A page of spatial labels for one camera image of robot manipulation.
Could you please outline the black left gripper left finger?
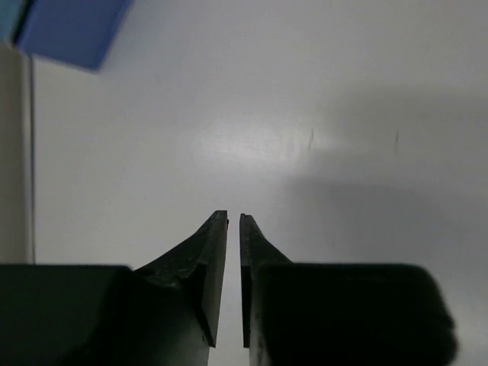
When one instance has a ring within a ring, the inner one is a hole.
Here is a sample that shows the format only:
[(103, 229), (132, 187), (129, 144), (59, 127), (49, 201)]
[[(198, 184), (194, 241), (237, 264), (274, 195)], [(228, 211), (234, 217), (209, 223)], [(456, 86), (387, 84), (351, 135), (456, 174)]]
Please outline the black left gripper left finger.
[(206, 365), (217, 345), (228, 213), (214, 211), (186, 240), (136, 275), (148, 283), (137, 365)]

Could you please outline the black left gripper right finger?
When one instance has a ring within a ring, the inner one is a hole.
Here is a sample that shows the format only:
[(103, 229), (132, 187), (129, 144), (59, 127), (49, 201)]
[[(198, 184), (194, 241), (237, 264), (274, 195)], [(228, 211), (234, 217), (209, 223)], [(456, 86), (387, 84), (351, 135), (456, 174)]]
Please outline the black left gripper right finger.
[(271, 271), (291, 260), (271, 244), (255, 218), (239, 218), (243, 344), (251, 365), (295, 365), (294, 347), (283, 340), (280, 321), (272, 315)]

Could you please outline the purple drawer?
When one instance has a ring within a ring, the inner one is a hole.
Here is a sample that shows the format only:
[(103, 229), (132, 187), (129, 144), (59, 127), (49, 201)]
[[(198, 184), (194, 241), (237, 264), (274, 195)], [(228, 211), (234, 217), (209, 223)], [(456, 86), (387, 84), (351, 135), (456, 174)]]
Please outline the purple drawer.
[(125, 0), (33, 1), (14, 45), (29, 56), (97, 71), (130, 5)]

